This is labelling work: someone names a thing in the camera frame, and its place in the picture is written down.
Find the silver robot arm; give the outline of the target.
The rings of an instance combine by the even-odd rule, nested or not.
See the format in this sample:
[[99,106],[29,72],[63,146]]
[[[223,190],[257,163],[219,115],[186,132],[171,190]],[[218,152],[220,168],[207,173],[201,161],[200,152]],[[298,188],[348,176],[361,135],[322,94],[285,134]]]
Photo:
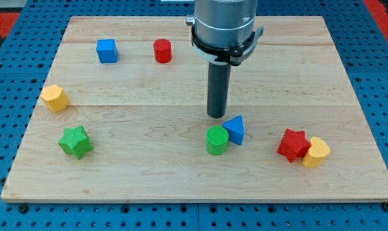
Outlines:
[[208,46],[237,47],[251,37],[257,5],[257,0],[195,0],[186,24]]

